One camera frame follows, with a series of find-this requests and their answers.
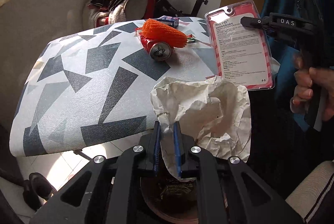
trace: crushed red can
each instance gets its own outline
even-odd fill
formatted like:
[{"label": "crushed red can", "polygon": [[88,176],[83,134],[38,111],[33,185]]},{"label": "crushed red can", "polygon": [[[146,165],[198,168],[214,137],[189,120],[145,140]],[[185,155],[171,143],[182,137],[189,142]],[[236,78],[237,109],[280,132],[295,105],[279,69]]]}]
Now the crushed red can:
[{"label": "crushed red can", "polygon": [[140,41],[146,52],[148,52],[154,60],[166,60],[174,53],[174,48],[169,46],[166,42],[149,39],[144,36],[140,36]]}]

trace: human hand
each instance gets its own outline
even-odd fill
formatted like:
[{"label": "human hand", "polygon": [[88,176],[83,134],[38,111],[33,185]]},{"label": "human hand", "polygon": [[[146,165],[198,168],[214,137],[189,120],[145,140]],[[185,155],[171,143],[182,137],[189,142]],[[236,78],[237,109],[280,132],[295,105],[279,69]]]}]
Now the human hand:
[{"label": "human hand", "polygon": [[293,113],[303,113],[307,108],[307,101],[313,96],[311,89],[313,83],[324,87],[328,91],[328,99],[322,116],[323,121],[328,121],[334,116],[334,70],[325,68],[304,68],[301,55],[294,57],[294,65],[298,69],[295,72],[297,86],[290,102]]}]

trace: can lid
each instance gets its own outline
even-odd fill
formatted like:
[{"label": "can lid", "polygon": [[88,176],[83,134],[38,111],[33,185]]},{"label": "can lid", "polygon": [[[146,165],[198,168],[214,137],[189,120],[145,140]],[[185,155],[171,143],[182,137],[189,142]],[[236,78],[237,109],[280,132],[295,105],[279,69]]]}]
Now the can lid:
[{"label": "can lid", "polygon": [[150,56],[154,60],[162,61],[170,57],[171,48],[166,42],[158,42],[154,44],[150,50]]}]

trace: white label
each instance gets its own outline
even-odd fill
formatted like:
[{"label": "white label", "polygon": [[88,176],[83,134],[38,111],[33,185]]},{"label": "white label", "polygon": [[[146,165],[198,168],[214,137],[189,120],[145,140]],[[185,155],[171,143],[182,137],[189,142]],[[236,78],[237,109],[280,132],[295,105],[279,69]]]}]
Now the white label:
[{"label": "white label", "polygon": [[240,24],[244,16],[254,17],[241,14],[213,26],[223,77],[235,85],[266,84],[268,70],[261,36],[257,29]]}]

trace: white paper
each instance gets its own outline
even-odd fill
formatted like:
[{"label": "white paper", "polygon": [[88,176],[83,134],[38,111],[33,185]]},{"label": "white paper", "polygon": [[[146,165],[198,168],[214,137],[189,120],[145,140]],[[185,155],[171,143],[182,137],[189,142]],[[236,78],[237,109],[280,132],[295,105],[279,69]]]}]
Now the white paper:
[{"label": "white paper", "polygon": [[165,77],[151,91],[151,103],[162,131],[161,151],[169,172],[176,171],[173,124],[215,157],[238,156],[245,162],[251,146],[251,106],[245,86],[220,76],[199,82]]},{"label": "white paper", "polygon": [[257,29],[242,26],[244,16],[254,17],[240,14],[213,26],[222,74],[235,85],[266,84],[268,68],[261,36]]}]

